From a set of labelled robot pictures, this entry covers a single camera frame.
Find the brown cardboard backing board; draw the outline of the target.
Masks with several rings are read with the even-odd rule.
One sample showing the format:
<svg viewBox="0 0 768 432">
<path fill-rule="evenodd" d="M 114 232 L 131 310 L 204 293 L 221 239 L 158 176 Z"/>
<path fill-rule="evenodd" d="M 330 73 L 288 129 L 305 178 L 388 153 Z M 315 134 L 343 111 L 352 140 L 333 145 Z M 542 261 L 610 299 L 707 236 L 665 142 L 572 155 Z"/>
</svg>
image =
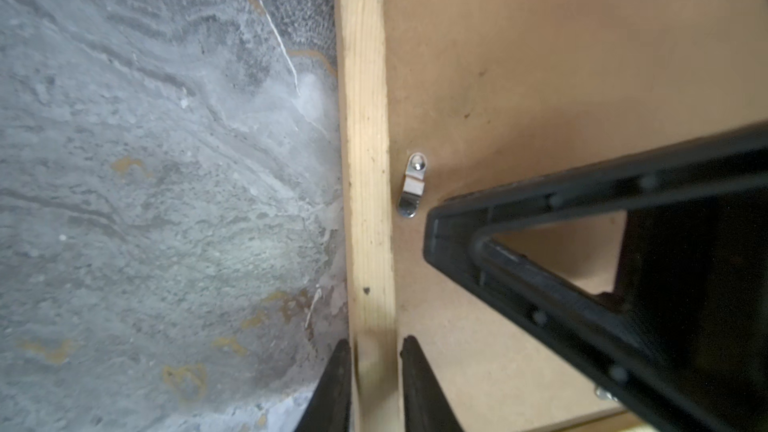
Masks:
<svg viewBox="0 0 768 432">
<path fill-rule="evenodd" d="M 767 0 L 385 0 L 399 331 L 417 337 L 468 431 L 613 414 L 591 381 L 422 256 L 447 198 L 767 117 Z"/>
</svg>

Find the light wooden picture frame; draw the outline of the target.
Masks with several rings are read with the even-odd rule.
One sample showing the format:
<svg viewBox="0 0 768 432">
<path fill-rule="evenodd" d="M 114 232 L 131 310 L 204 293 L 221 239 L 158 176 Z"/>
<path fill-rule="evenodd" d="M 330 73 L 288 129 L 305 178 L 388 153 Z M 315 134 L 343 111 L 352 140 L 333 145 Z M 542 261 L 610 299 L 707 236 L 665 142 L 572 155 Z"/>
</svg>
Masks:
<svg viewBox="0 0 768 432">
<path fill-rule="evenodd" d="M 401 431 L 383 0 L 335 0 L 354 428 Z"/>
</svg>

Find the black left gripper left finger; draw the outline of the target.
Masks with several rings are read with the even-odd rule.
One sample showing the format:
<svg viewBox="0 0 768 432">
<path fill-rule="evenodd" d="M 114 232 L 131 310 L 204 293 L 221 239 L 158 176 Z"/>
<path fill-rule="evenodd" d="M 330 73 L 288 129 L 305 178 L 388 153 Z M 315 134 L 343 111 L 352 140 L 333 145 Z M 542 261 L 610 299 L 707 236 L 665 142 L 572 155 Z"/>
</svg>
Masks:
<svg viewBox="0 0 768 432">
<path fill-rule="evenodd" d="M 348 432 L 352 404 L 352 352 L 336 344 L 295 432 Z"/>
</svg>

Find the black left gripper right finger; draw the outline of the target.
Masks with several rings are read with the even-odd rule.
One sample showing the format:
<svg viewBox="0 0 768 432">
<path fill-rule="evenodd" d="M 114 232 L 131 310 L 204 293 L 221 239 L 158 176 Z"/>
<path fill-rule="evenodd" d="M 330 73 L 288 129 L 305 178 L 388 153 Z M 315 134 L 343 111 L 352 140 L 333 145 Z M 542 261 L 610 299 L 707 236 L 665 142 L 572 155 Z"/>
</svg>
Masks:
<svg viewBox="0 0 768 432">
<path fill-rule="evenodd" d="M 407 432 L 462 432 L 453 409 L 417 338 L 406 336 L 400 352 Z"/>
</svg>

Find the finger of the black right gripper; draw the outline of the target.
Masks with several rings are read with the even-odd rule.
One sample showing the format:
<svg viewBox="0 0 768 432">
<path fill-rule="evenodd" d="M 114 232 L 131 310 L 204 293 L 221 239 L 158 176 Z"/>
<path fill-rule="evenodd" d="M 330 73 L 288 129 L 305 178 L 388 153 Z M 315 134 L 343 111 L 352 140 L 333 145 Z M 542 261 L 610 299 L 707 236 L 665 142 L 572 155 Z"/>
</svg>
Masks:
<svg viewBox="0 0 768 432">
<path fill-rule="evenodd" d="M 767 127 L 447 200 L 427 263 L 665 431 L 767 427 Z"/>
</svg>

